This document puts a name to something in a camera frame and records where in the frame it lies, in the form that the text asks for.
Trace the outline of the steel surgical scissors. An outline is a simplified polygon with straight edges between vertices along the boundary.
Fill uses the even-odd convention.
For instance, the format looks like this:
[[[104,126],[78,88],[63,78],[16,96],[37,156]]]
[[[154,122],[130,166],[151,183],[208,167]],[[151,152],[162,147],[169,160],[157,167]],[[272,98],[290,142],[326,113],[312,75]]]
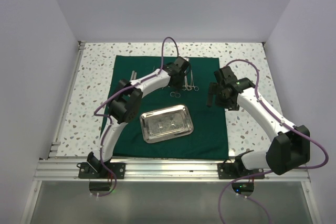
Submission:
[[[195,85],[194,83],[194,76],[193,76],[193,71],[191,70],[190,71],[190,85],[188,86],[188,89],[191,91],[191,90],[194,90],[194,91],[199,91],[199,87]]]

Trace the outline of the steel instrument tray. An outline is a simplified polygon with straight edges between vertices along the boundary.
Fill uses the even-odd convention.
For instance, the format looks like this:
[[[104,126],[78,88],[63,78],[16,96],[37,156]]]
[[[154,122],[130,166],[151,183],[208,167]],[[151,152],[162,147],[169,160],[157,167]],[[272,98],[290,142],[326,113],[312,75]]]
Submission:
[[[194,131],[190,112],[183,104],[142,113],[140,124],[143,139],[148,144],[190,135]]]

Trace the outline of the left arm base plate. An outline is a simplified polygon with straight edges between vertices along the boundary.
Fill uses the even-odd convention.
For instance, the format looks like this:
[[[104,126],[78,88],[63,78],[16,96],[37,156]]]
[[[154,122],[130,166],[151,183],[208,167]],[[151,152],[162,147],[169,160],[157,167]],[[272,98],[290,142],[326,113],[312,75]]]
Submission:
[[[78,177],[80,179],[111,178],[110,172],[102,166],[98,172],[95,171],[87,162],[78,163],[76,166],[79,168]],[[106,167],[115,174],[116,179],[124,179],[126,171],[125,163],[108,163]]]

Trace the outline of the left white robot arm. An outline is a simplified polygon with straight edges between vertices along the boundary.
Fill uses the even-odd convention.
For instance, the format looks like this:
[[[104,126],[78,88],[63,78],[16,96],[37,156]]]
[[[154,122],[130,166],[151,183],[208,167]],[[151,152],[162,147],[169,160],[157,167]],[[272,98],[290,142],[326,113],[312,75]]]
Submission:
[[[189,60],[178,56],[174,62],[162,63],[158,69],[142,78],[131,81],[121,79],[118,82],[112,96],[94,111],[95,116],[104,117],[107,121],[98,148],[87,157],[92,174],[104,178],[112,173],[107,162],[112,158],[123,129],[138,114],[142,99],[160,88],[181,89],[189,67]]]

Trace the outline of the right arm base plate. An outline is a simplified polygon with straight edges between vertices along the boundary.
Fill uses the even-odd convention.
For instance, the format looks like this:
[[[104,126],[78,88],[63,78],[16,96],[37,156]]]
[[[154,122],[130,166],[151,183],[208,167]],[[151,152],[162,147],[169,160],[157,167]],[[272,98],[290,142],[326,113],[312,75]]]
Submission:
[[[264,175],[257,175],[263,173],[264,170],[248,170],[242,164],[233,162],[233,163],[218,163],[217,164],[217,173],[219,179],[236,179],[248,175],[252,175],[254,179],[264,179]]]

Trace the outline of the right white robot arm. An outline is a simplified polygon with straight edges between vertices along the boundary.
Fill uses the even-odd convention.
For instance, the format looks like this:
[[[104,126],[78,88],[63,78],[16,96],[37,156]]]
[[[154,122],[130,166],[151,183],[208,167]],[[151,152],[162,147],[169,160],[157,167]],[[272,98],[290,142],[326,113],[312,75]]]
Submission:
[[[235,172],[236,176],[246,178],[253,171],[270,169],[282,175],[310,160],[310,142],[306,139],[310,132],[304,126],[295,126],[273,108],[263,107],[265,99],[248,78],[238,79],[230,67],[214,72],[216,82],[208,87],[206,105],[216,106],[229,111],[246,110],[261,126],[271,141],[269,149],[246,151],[235,157],[234,162],[225,169]]]

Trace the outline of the green surgical cloth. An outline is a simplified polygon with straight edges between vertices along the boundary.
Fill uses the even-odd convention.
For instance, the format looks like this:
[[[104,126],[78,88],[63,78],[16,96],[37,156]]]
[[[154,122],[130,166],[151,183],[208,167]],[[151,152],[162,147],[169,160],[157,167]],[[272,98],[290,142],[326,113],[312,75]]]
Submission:
[[[144,141],[140,117],[137,115],[122,131],[114,156],[178,159],[226,159],[228,136],[225,111],[216,106],[207,107],[210,83],[215,82],[214,71],[219,69],[217,58],[191,58],[193,80],[198,91],[181,91],[179,98],[172,97],[172,89],[166,87],[145,96],[141,101],[140,113],[174,105],[187,106],[194,125],[190,135],[167,141],[148,144]]]

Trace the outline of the steel hemostat clamp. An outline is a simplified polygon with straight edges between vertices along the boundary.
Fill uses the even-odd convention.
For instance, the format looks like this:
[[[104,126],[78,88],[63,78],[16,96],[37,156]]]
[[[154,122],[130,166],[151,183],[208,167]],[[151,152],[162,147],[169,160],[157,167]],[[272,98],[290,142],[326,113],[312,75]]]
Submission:
[[[191,88],[190,86],[188,85],[188,82],[187,82],[187,76],[184,76],[184,84],[182,85],[182,90],[183,91],[190,91]]]

